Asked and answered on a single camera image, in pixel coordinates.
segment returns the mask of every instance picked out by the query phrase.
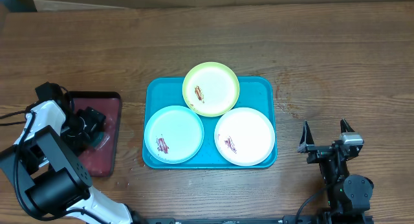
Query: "black cable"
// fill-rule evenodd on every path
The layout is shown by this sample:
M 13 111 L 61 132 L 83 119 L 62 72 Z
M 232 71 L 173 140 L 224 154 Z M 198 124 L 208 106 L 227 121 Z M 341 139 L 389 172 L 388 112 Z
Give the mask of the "black cable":
M 5 114 L 5 115 L 3 115 L 3 116 L 0 117 L 0 120 L 1 119 L 4 119 L 4 118 L 7 118 L 7 117 L 12 117 L 14 115 L 24 114 L 24 113 L 27 113 L 27 111 L 16 111 L 16 112 L 13 112 L 13 113 Z M 14 124 L 24 124 L 24 123 L 26 123 L 26 121 L 11 122 L 11 123 L 1 123 L 0 126 L 11 126 L 11 125 L 14 125 Z
M 63 90 L 67 93 L 67 96 L 68 96 L 69 100 L 71 101 L 71 109 L 72 109 L 72 111 L 73 111 L 73 112 L 75 112 L 75 103 L 74 103 L 74 101 L 73 101 L 73 98 L 72 98 L 71 94 L 70 94 L 70 93 L 69 93 L 69 91 L 68 91 L 66 88 L 64 88 L 63 86 L 60 86 L 60 88 L 61 88 L 61 89 L 63 89 Z
M 320 189 L 319 191 L 317 191 L 315 194 L 313 194 L 310 198 L 308 198 L 305 202 L 303 202 L 303 204 L 300 206 L 298 212 L 296 213 L 295 216 L 295 224 L 298 224 L 299 222 L 299 216 L 300 213 L 302 212 L 303 208 L 305 208 L 305 206 L 311 202 L 313 199 L 317 198 L 318 196 L 320 196 L 321 194 L 323 194 L 326 190 L 330 189 L 332 186 L 334 186 L 336 184 L 336 182 L 338 181 L 339 177 L 340 177 L 340 167 L 341 167 L 341 159 L 340 159 L 340 155 L 339 155 L 339 149 L 336 148 L 336 158 L 337 158 L 337 168 L 336 168 L 336 179 L 329 185 L 327 185 L 325 188 Z
M 11 122 L 11 123 L 1 123 L 0 126 L 11 126 L 14 124 L 24 124 L 26 121 L 18 121 L 18 122 Z
M 30 130 L 32 129 L 34 120 L 36 118 L 36 113 L 34 111 L 20 111 L 20 112 L 17 112 L 17 113 L 7 114 L 7 116 L 11 117 L 12 114 L 17 115 L 17 114 L 22 114 L 22 113 L 31 113 L 32 118 L 30 119 L 30 122 L 27 126 L 27 129 L 24 129 L 24 134 L 20 138 L 20 141 L 16 146 L 16 154 L 15 154 L 15 158 L 14 158 L 13 185 L 14 185 L 14 192 L 16 194 L 17 201 L 19 202 L 21 208 L 27 213 L 27 215 L 29 215 L 30 217 L 32 217 L 34 219 L 37 219 L 39 221 L 52 221 L 52 220 L 62 218 L 64 216 L 66 216 L 67 214 L 71 214 L 71 213 L 74 213 L 74 212 L 80 212 L 82 215 L 86 214 L 86 215 L 88 215 L 89 217 L 95 219 L 95 221 L 97 221 L 101 224 L 108 224 L 108 223 L 102 221 L 96 215 L 90 213 L 89 211 L 81 209 L 81 208 L 75 208 L 75 209 L 72 209 L 72 210 L 64 211 L 62 214 L 60 214 L 58 216 L 52 216 L 52 217 L 38 217 L 30 211 L 30 209 L 27 207 L 27 205 L 23 201 L 23 198 L 21 197 L 20 188 L 19 188 L 18 168 L 19 168 L 20 149 L 21 149 L 22 145 L 24 144 L 25 139 L 27 138 L 28 134 L 30 133 Z

